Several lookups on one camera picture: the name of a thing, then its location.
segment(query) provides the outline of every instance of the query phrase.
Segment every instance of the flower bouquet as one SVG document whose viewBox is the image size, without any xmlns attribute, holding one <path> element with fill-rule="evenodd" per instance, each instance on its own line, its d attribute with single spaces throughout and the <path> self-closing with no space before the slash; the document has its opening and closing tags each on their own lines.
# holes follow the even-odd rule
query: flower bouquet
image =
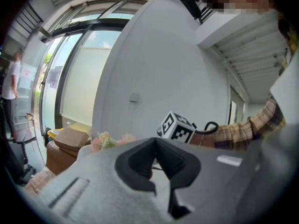
<svg viewBox="0 0 299 224">
<path fill-rule="evenodd" d="M 102 151 L 108 148 L 124 145 L 133 141 L 136 141 L 136 138 L 128 133 L 123 135 L 121 140 L 115 140 L 111 138 L 109 132 L 103 132 L 98 134 L 98 137 L 92 141 L 92 152 Z"/>
</svg>

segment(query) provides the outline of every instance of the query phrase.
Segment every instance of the frosted glass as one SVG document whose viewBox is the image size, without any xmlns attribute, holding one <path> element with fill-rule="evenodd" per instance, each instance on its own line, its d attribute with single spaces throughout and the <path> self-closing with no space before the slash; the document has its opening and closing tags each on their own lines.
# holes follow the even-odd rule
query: frosted glass
<svg viewBox="0 0 299 224">
<path fill-rule="evenodd" d="M 106 18 L 123 18 L 131 19 L 134 14 L 110 13 Z"/>
<path fill-rule="evenodd" d="M 49 127 L 51 129 L 55 128 L 55 101 L 58 82 L 65 62 L 80 36 L 81 34 L 77 34 L 69 36 L 65 39 L 55 55 L 49 69 L 46 84 L 44 86 L 45 88 L 42 103 L 42 119 L 44 127 Z"/>
<path fill-rule="evenodd" d="M 62 116 L 92 125 L 93 105 L 110 49 L 82 48 L 65 82 Z"/>
<path fill-rule="evenodd" d="M 118 31 L 93 31 L 83 47 L 111 49 L 119 35 Z"/>
</svg>

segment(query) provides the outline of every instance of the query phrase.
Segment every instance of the white shirt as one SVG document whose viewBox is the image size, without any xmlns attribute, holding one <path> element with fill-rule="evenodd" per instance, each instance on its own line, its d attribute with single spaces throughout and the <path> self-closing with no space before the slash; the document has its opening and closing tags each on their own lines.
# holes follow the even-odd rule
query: white shirt
<svg viewBox="0 0 299 224">
<path fill-rule="evenodd" d="M 4 99 L 15 98 L 14 91 L 13 91 L 13 76 L 16 76 L 16 82 L 18 83 L 19 75 L 20 75 L 20 62 L 10 62 L 2 86 L 2 98 Z"/>
</svg>

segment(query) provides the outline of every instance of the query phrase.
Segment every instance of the black cable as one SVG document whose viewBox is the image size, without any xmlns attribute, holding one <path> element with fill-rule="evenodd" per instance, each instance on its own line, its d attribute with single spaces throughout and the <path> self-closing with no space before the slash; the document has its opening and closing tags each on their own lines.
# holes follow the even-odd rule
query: black cable
<svg viewBox="0 0 299 224">
<path fill-rule="evenodd" d="M 219 125 L 218 125 L 216 122 L 212 122 L 212 121 L 210 121 L 210 122 L 208 122 L 208 123 L 206 124 L 205 130 L 207 130 L 207 128 L 208 128 L 210 125 L 215 125 L 215 128 L 211 129 L 210 131 L 206 131 L 206 132 L 203 132 L 203 131 L 197 131 L 197 130 L 195 130 L 195 132 L 196 132 L 197 134 L 213 134 L 213 133 L 215 133 L 215 132 L 218 130 L 218 128 L 219 128 Z"/>
</svg>

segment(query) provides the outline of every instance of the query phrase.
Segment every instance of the wall outlet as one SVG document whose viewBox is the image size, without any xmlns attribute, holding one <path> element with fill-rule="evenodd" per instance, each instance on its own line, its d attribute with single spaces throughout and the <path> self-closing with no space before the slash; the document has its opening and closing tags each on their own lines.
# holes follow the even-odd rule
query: wall outlet
<svg viewBox="0 0 299 224">
<path fill-rule="evenodd" d="M 131 93 L 130 95 L 130 102 L 139 102 L 139 96 L 140 94 L 138 93 Z"/>
</svg>

